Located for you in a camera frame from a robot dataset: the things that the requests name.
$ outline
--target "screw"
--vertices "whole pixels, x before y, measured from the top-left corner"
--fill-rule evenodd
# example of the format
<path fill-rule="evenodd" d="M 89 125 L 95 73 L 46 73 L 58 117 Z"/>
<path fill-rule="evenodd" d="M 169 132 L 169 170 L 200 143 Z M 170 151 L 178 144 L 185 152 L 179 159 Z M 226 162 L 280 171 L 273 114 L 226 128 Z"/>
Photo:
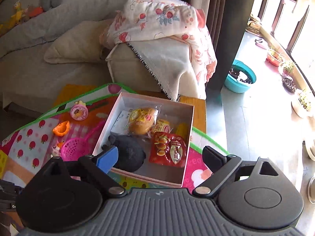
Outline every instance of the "screw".
<path fill-rule="evenodd" d="M 123 194 L 125 192 L 125 190 L 122 187 L 119 186 L 114 186 L 108 189 L 109 193 L 113 194 L 113 195 L 120 195 Z"/>
<path fill-rule="evenodd" d="M 205 194 L 209 194 L 211 192 L 211 189 L 209 187 L 199 186 L 195 189 L 195 191 L 196 193 L 200 195 L 205 195 Z"/>

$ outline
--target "blue basin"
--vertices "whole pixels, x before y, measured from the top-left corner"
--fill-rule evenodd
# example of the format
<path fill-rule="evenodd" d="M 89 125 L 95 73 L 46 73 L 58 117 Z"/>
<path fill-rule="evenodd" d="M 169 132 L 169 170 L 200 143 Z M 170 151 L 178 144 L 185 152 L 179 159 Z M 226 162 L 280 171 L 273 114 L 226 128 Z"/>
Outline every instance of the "blue basin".
<path fill-rule="evenodd" d="M 245 82 L 241 82 L 233 78 L 230 74 L 227 75 L 227 78 L 224 82 L 225 87 L 235 93 L 244 93 L 249 90 L 249 88 L 256 82 L 256 75 L 252 69 L 250 69 L 247 65 L 245 65 L 242 61 L 234 59 L 233 64 L 234 67 L 242 68 L 242 71 L 246 72 L 246 74 L 251 78 L 252 84 L 248 84 Z"/>

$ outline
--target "floral blanket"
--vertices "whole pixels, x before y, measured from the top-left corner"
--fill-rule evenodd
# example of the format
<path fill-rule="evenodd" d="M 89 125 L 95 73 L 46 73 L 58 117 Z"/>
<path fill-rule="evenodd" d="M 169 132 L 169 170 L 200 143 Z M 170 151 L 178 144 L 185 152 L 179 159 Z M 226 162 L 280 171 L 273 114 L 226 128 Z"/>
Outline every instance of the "floral blanket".
<path fill-rule="evenodd" d="M 190 62 L 199 85 L 212 77 L 216 57 L 202 10 L 180 0 L 128 0 L 100 41 L 115 44 L 171 37 L 190 46 Z"/>

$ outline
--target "plant pot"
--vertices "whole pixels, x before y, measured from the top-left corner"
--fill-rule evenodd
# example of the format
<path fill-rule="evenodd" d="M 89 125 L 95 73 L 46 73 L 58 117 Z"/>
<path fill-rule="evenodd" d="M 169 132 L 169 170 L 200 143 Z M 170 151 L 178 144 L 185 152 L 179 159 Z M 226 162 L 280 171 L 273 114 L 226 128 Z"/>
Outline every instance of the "plant pot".
<path fill-rule="evenodd" d="M 282 66 L 283 62 L 277 60 L 274 56 L 272 56 L 269 52 L 267 53 L 267 60 L 273 65 L 273 66 Z"/>
<path fill-rule="evenodd" d="M 288 73 L 287 71 L 283 70 L 283 66 L 279 66 L 278 67 L 278 72 L 279 72 L 279 74 L 281 74 L 281 76 L 283 78 L 286 78 L 286 77 L 292 78 L 290 73 Z"/>
<path fill-rule="evenodd" d="M 245 91 L 249 90 L 249 88 L 256 82 L 256 75 L 252 69 L 250 69 L 247 65 L 245 65 L 243 62 L 239 60 L 235 59 L 232 65 L 240 67 L 241 69 L 246 71 L 247 75 L 249 75 L 250 78 L 252 79 L 252 84 L 238 81 L 235 78 L 233 78 L 230 74 L 228 74 L 224 82 L 224 85 L 229 90 L 235 93 L 244 93 Z"/>
<path fill-rule="evenodd" d="M 315 139 L 313 139 L 313 137 L 307 137 L 304 141 L 308 156 L 311 160 L 315 161 Z"/>
<path fill-rule="evenodd" d="M 283 85 L 283 87 L 284 87 L 287 91 L 289 91 L 289 92 L 291 92 L 291 93 L 295 93 L 295 91 L 296 91 L 296 85 L 293 83 L 293 81 L 292 81 L 291 79 L 289 79 L 289 78 L 284 78 L 284 79 L 282 80 L 282 85 Z"/>
<path fill-rule="evenodd" d="M 301 91 L 296 90 L 295 95 L 294 95 L 294 99 L 291 101 L 292 107 L 294 109 L 294 111 L 296 112 L 296 114 L 298 116 L 300 116 L 301 118 L 305 118 L 307 116 L 312 117 L 312 113 L 305 110 L 305 108 L 301 105 L 300 101 L 299 101 L 299 93 Z"/>
<path fill-rule="evenodd" d="M 315 176 L 313 176 L 308 183 L 308 200 L 315 204 Z"/>

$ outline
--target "pink toy basket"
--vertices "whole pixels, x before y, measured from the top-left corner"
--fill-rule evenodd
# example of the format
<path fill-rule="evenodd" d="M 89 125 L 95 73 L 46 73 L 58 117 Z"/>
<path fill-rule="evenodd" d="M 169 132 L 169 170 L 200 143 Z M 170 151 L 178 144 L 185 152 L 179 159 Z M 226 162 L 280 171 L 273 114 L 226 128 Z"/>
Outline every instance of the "pink toy basket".
<path fill-rule="evenodd" d="M 104 125 L 105 121 L 101 121 L 85 136 L 85 138 L 75 137 L 65 142 L 60 150 L 62 159 L 64 161 L 74 161 L 78 160 L 81 156 L 90 154 L 88 140 L 95 131 L 97 131 L 100 127 L 104 127 Z"/>

